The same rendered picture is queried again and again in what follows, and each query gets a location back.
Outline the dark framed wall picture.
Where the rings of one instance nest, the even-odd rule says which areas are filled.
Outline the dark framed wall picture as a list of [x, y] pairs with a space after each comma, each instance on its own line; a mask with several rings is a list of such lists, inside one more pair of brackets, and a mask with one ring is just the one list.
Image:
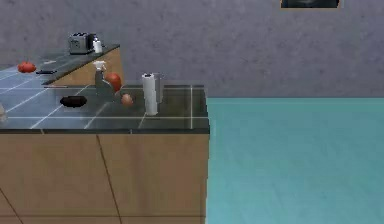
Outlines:
[[282, 8], [337, 8], [339, 0], [281, 0]]

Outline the red apple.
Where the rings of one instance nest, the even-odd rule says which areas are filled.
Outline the red apple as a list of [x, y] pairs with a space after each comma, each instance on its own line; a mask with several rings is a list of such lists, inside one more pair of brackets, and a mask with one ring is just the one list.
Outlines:
[[121, 78], [117, 73], [109, 73], [105, 76], [105, 79], [112, 85], [115, 92], [121, 89]]

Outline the white paper towel roll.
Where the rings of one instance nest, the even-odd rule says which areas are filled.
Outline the white paper towel roll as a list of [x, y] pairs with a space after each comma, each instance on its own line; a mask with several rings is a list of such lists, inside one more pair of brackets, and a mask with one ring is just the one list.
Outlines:
[[156, 80], [153, 74], [143, 74], [143, 92], [145, 101], [145, 110], [148, 116], [153, 116], [157, 111]]

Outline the black oval dish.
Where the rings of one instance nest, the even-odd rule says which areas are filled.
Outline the black oval dish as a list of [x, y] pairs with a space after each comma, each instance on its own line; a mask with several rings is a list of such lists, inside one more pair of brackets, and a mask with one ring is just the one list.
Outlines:
[[66, 107], [82, 107], [87, 103], [84, 96], [65, 96], [60, 100], [60, 103]]

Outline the red tomato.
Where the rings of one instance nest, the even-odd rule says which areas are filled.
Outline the red tomato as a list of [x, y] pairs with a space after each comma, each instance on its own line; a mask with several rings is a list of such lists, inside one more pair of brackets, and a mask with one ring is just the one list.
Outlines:
[[36, 70], [36, 66], [28, 61], [23, 61], [21, 62], [18, 66], [18, 71], [21, 73], [31, 73]]

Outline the grey spray bottle white nozzle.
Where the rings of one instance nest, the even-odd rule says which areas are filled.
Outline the grey spray bottle white nozzle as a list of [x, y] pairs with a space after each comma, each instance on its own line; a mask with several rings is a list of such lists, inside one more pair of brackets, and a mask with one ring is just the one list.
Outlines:
[[95, 72], [95, 88], [96, 94], [103, 97], [112, 97], [114, 95], [113, 86], [104, 78], [105, 61], [94, 61]]

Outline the wooden kitchen counter dark top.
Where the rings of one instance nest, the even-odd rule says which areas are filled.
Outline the wooden kitchen counter dark top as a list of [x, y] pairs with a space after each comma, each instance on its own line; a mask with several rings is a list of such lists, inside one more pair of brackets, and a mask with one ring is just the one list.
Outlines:
[[148, 116], [140, 85], [122, 89], [132, 106], [96, 94], [95, 58], [38, 60], [54, 74], [0, 70], [0, 224], [206, 224], [203, 86], [165, 86]]

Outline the silver toaster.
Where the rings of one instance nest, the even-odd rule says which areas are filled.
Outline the silver toaster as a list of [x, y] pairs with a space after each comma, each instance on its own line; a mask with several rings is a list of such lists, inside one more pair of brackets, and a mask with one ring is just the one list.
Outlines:
[[93, 40], [95, 34], [87, 32], [73, 33], [68, 37], [70, 54], [88, 54], [93, 51]]

